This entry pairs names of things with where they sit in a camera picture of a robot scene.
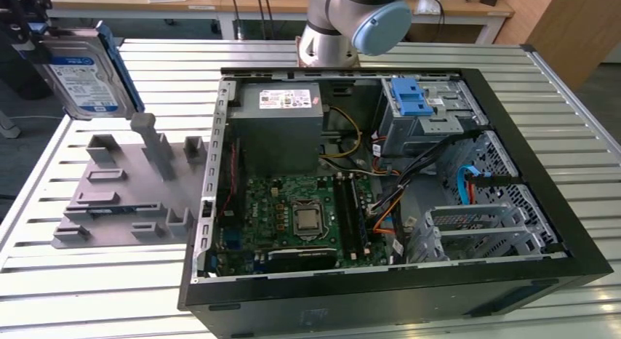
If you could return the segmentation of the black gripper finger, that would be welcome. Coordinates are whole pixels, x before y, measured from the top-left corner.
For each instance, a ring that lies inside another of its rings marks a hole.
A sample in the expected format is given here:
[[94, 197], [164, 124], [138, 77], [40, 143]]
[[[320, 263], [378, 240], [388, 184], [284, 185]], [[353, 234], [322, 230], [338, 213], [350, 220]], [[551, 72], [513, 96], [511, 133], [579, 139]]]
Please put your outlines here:
[[21, 57], [38, 65], [52, 59], [42, 44], [50, 8], [50, 0], [6, 0], [6, 40]]

